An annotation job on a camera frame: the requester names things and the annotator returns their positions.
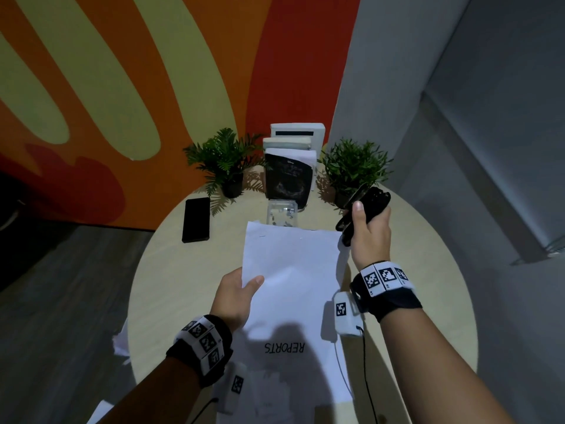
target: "round wooden table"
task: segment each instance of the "round wooden table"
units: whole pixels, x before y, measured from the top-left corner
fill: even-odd
[[[169,213],[147,245],[133,280],[128,309],[129,349],[137,382],[161,362],[180,328],[195,315],[209,312],[222,276],[241,266],[247,222],[265,223],[268,202],[262,192],[259,170],[246,174],[245,189],[235,200],[212,197],[208,241],[181,242],[183,200]],[[391,194],[391,258],[409,274],[430,318],[476,370],[477,330],[463,276],[429,223],[406,201]],[[206,193],[200,190],[188,198],[203,196]],[[335,206],[326,202],[330,199],[330,192],[320,178],[318,188],[310,192],[305,210],[298,213],[298,226],[333,230],[341,216]],[[351,257],[348,266],[344,285],[357,273]],[[388,422],[408,423],[410,420],[398,392],[379,324],[367,315],[365,325],[367,377],[375,409]],[[343,338],[343,349],[355,400],[317,408],[316,422],[371,422],[372,411],[363,379],[362,344],[356,338]],[[209,398],[210,391],[204,390],[191,416]],[[199,422],[215,422],[214,408],[208,408]]]

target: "floor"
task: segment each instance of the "floor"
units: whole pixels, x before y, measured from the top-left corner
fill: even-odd
[[[86,423],[134,387],[112,335],[151,236],[29,219],[0,232],[1,423]]]

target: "potted plant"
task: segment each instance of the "potted plant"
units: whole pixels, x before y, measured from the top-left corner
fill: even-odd
[[[342,138],[329,152],[322,151],[323,158],[318,162],[324,164],[329,183],[335,189],[334,203],[338,208],[343,209],[361,185],[372,186],[388,178],[392,171],[387,167],[392,159],[379,148],[372,142],[360,145]]]
[[[218,186],[226,198],[236,198],[243,191],[244,170],[262,164],[257,154],[263,150],[257,144],[261,134],[245,135],[238,140],[236,133],[225,127],[204,144],[192,144],[183,149],[188,165],[198,164],[197,170],[207,172],[206,191],[211,196]]]

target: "black cable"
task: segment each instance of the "black cable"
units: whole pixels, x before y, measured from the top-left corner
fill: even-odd
[[[356,326],[356,328],[361,330],[361,334],[363,335],[363,374],[365,377],[365,387],[367,387],[367,394],[369,395],[369,400],[371,401],[371,408],[373,409],[373,416],[375,417],[375,422],[378,424],[377,413],[375,412],[375,406],[373,405],[371,391],[369,390],[369,383],[367,382],[367,367],[365,365],[365,356],[367,354],[367,350],[365,349],[365,331],[363,330],[362,327]]]
[[[194,423],[196,422],[196,420],[198,419],[198,417],[199,417],[200,415],[202,415],[202,412],[204,412],[204,410],[208,407],[208,405],[210,405],[211,403],[216,403],[218,400],[220,400],[220,399],[218,399],[217,397],[213,397],[212,399],[210,399],[210,400],[208,401],[208,403],[205,404],[204,407],[200,410],[200,412],[198,412],[198,415],[196,415],[196,416],[194,417],[194,420],[192,420],[192,421],[190,422],[190,424],[194,424]]]

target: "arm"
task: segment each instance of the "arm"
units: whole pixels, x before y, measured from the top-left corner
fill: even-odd
[[[253,278],[242,288],[241,268],[222,277],[210,314],[235,332],[249,318],[251,298],[265,278]],[[106,414],[101,424],[184,424],[200,394],[196,372],[175,358],[165,358],[137,387]]]
[[[390,207],[367,225],[359,204],[353,207],[351,255],[362,270],[390,260]],[[422,309],[396,309],[383,318],[381,329],[414,423],[514,423]]]

